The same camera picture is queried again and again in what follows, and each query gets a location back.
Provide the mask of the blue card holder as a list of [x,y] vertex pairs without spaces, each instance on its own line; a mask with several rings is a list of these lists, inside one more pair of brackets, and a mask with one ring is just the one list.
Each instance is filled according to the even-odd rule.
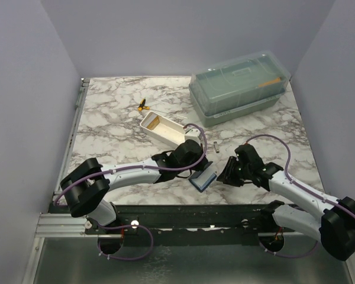
[[197,189],[200,193],[204,192],[207,187],[217,178],[216,171],[212,169],[206,169],[202,172],[195,172],[188,181]]

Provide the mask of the white rectangular tray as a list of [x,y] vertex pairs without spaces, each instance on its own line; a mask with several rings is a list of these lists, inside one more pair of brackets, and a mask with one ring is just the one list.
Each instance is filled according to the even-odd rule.
[[140,127],[146,134],[172,148],[176,148],[185,142],[183,126],[159,114],[157,115],[160,116],[160,124],[154,130],[148,130],[144,123],[151,114],[157,113],[150,111],[140,122]]

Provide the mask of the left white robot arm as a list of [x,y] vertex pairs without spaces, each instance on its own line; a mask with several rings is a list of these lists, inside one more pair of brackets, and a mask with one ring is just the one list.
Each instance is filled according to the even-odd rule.
[[88,216],[107,234],[116,232],[119,219],[114,206],[104,196],[114,189],[138,184],[164,183],[180,178],[185,171],[205,170],[208,143],[188,139],[175,150],[155,154],[142,162],[104,166],[90,158],[70,172],[61,182],[64,197],[73,218]]

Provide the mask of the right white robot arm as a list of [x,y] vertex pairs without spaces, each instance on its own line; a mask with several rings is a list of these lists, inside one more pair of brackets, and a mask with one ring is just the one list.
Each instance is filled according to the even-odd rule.
[[355,252],[355,200],[320,192],[290,176],[286,168],[264,163],[252,145],[237,147],[217,180],[235,187],[252,183],[297,206],[280,201],[269,204],[260,217],[264,230],[272,232],[282,227],[297,231],[321,243],[341,261]]

